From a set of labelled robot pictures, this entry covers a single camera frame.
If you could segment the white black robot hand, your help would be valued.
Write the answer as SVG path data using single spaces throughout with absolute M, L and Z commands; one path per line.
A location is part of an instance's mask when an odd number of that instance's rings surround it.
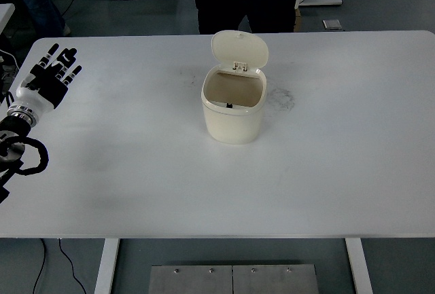
M 59 44 L 55 43 L 21 81 L 16 89 L 15 101 L 7 110 L 9 116 L 23 115 L 23 119 L 40 120 L 44 113 L 58 107 L 67 92 L 67 86 L 82 70 L 78 65 L 64 78 L 76 61 L 76 48 L 65 48 L 50 64 Z

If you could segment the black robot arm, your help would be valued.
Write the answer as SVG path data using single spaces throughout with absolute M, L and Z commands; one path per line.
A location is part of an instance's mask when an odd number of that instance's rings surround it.
M 65 48 L 56 54 L 55 43 L 33 66 L 16 90 L 16 97 L 7 101 L 7 115 L 1 120 L 1 201 L 10 194 L 5 184 L 15 175 L 28 176 L 43 172 L 49 162 L 46 146 L 29 137 L 44 113 L 57 108 L 64 99 L 68 86 L 82 67 L 75 65 L 77 50 Z M 39 163 L 23 169 L 22 157 L 26 147 L 39 154 Z

